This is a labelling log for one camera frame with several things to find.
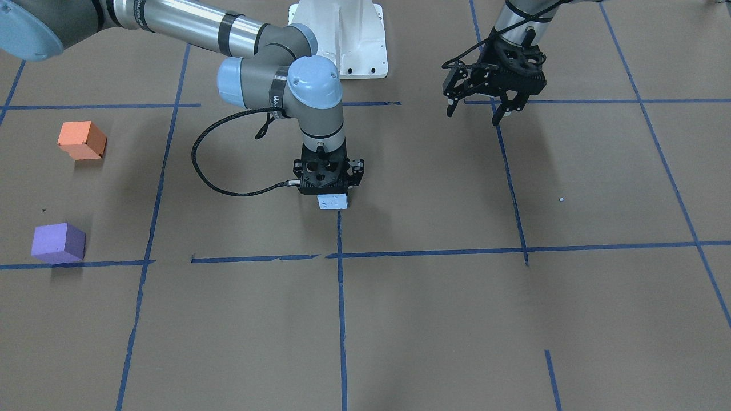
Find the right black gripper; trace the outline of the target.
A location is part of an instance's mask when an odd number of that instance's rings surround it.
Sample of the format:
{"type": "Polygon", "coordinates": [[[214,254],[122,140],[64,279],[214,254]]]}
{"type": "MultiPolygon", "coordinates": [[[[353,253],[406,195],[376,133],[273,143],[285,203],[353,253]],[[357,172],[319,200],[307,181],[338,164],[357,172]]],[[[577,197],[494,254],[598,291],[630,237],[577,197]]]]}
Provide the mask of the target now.
{"type": "Polygon", "coordinates": [[[360,184],[364,171],[364,160],[350,160],[344,144],[332,152],[311,151],[303,145],[293,166],[303,195],[347,194],[360,184]]]}

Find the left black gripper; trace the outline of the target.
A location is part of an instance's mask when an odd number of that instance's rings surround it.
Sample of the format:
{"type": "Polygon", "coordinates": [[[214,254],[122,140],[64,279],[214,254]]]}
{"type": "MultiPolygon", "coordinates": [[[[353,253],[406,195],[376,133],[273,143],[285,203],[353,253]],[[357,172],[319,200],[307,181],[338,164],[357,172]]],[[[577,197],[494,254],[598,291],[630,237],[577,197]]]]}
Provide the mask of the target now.
{"type": "Polygon", "coordinates": [[[442,85],[447,97],[447,117],[454,115],[459,101],[475,94],[499,97],[492,117],[498,127],[505,115],[522,112],[530,96],[547,85],[543,63],[546,56],[537,45],[513,45],[491,34],[442,67],[449,73],[442,85]]]}

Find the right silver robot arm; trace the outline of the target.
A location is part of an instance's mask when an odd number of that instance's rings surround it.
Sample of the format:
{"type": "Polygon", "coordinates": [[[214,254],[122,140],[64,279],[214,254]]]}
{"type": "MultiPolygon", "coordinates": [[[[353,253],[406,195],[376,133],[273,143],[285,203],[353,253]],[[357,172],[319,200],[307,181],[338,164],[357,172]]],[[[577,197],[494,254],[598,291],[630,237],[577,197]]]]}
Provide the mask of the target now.
{"type": "Polygon", "coordinates": [[[284,27],[196,1],[3,1],[2,49],[29,62],[62,54],[112,27],[141,29],[225,56],[218,74],[220,96],[243,107],[206,128],[191,148],[196,174],[203,139],[227,122],[267,114],[267,124],[296,119],[301,157],[294,161],[295,186],[303,195],[346,195],[360,184],[364,161],[350,160],[344,130],[339,71],[318,55],[308,26],[284,27]]]}

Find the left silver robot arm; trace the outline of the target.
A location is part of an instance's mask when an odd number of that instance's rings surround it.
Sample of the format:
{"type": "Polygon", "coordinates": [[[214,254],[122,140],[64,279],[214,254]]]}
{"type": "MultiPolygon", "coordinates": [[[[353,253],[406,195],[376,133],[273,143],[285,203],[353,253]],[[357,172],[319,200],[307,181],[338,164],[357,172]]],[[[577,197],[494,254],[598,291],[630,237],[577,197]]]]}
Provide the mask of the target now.
{"type": "Polygon", "coordinates": [[[547,85],[540,50],[545,34],[559,7],[567,1],[506,1],[496,23],[485,38],[441,66],[449,71],[442,85],[447,98],[447,116],[460,101],[475,94],[498,97],[492,124],[504,115],[522,111],[531,96],[547,85]]]}

